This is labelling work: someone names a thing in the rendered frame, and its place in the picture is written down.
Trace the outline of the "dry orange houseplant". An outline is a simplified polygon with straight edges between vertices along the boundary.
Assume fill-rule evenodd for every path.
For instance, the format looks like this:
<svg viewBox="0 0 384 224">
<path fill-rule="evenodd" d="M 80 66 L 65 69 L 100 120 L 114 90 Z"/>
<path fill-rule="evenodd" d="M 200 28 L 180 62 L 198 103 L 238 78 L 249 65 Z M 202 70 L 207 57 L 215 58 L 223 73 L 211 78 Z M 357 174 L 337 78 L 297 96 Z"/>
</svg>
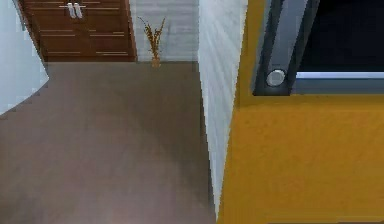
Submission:
<svg viewBox="0 0 384 224">
<path fill-rule="evenodd" d="M 144 25 L 144 34 L 150 45 L 149 52 L 152 54 L 151 65 L 153 68 L 159 68 L 161 66 L 160 42 L 166 18 L 162 19 L 161 25 L 158 28 L 152 27 L 148 21 L 144 21 L 142 18 L 140 20 Z"/>
</svg>

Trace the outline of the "black television set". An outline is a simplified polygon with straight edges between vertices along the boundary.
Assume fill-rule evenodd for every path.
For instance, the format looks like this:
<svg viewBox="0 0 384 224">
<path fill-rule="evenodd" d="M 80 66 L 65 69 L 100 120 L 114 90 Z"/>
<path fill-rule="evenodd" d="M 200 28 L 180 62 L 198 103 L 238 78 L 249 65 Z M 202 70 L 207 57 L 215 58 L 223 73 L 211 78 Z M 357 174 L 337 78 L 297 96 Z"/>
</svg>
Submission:
<svg viewBox="0 0 384 224">
<path fill-rule="evenodd" d="M 384 0 L 267 0 L 255 96 L 384 94 Z"/>
</svg>

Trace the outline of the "brown wooden cupboard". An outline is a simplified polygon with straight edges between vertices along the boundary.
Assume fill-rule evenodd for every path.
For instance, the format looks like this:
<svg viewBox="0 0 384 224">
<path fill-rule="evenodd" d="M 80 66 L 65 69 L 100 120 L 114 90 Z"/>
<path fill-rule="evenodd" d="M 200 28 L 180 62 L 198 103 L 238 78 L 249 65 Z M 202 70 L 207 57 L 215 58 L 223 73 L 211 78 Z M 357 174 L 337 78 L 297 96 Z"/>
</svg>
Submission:
<svg viewBox="0 0 384 224">
<path fill-rule="evenodd" d="M 16 0 L 45 62 L 135 62 L 130 0 Z M 71 18 L 67 3 L 83 18 Z"/>
</svg>

